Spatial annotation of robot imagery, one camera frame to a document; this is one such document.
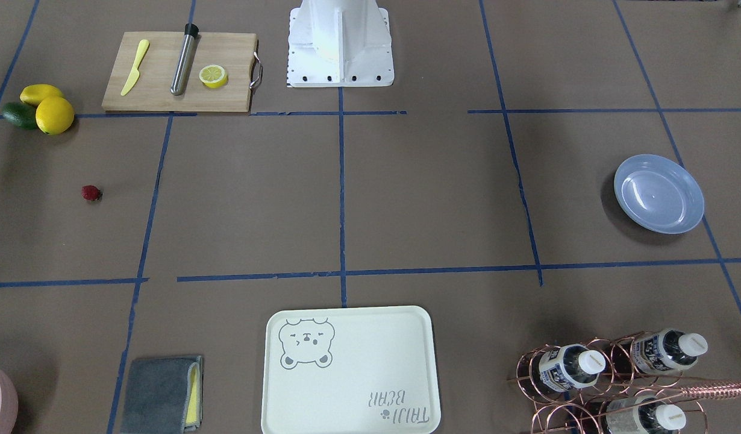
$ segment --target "black cap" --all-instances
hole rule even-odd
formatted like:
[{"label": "black cap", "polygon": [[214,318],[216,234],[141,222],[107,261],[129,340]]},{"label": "black cap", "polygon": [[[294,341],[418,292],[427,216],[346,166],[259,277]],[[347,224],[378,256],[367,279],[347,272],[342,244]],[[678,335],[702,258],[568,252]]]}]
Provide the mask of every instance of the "black cap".
[{"label": "black cap", "polygon": [[183,34],[196,37],[197,35],[199,35],[199,27],[192,23],[186,24],[186,30],[183,32]]}]

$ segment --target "bottle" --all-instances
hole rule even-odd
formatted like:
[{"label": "bottle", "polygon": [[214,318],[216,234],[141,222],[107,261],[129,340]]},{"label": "bottle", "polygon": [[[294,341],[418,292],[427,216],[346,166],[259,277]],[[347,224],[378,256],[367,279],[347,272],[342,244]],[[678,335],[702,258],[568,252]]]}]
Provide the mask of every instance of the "bottle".
[{"label": "bottle", "polygon": [[668,371],[685,371],[698,362],[698,356],[707,352],[707,341],[697,333],[684,333],[672,328],[649,333],[633,341],[633,346],[623,344],[622,351],[613,348],[614,371],[619,376],[630,376],[632,365],[640,373],[668,374]]},{"label": "bottle", "polygon": [[[641,402],[654,401],[654,395],[634,396],[633,398],[616,399],[605,406],[605,414],[596,417],[604,434],[677,434],[679,429],[687,426],[687,415],[674,404],[665,404],[660,401],[643,404],[622,412],[615,412],[624,407],[635,406]],[[588,410],[591,414],[598,414],[602,404],[591,404]],[[598,432],[590,418],[583,420],[584,434]]]},{"label": "bottle", "polygon": [[572,344],[538,354],[522,365],[517,375],[525,377],[531,371],[530,379],[520,381],[529,396],[556,395],[596,384],[605,366],[603,354]]}]

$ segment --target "gray towel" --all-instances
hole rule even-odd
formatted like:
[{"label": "gray towel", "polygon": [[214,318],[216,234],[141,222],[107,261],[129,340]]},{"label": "gray towel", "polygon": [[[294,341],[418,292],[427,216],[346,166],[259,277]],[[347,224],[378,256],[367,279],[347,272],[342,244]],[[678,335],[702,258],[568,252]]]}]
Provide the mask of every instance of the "gray towel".
[{"label": "gray towel", "polygon": [[122,434],[182,434],[186,427],[192,368],[199,368],[201,409],[202,356],[134,360],[129,369]]}]

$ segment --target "red berry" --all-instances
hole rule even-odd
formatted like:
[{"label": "red berry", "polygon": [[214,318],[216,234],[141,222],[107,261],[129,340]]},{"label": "red berry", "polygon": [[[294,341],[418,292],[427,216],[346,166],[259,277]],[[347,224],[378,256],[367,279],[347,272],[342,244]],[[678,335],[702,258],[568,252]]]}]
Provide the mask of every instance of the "red berry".
[{"label": "red berry", "polygon": [[103,196],[103,192],[95,187],[95,185],[84,185],[81,188],[81,195],[84,196],[85,200],[96,201]]}]

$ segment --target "table surface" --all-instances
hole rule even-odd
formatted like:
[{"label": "table surface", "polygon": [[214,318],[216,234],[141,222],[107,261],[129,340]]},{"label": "table surface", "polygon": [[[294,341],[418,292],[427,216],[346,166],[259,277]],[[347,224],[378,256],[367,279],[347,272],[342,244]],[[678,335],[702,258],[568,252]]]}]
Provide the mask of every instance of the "table surface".
[{"label": "table surface", "polygon": [[[395,84],[341,90],[286,88],[298,6],[0,2],[15,432],[117,432],[129,362],[180,354],[205,356],[204,434],[260,432],[266,321],[293,309],[425,308],[441,433],[527,432],[506,380],[545,343],[677,327],[710,344],[695,376],[741,379],[741,9],[379,0]],[[104,112],[123,33],[188,21],[258,35],[250,114]],[[34,83],[65,92],[69,131],[2,119]],[[635,154],[695,176],[697,228],[621,211]],[[705,405],[712,432],[740,431],[741,398]]]}]

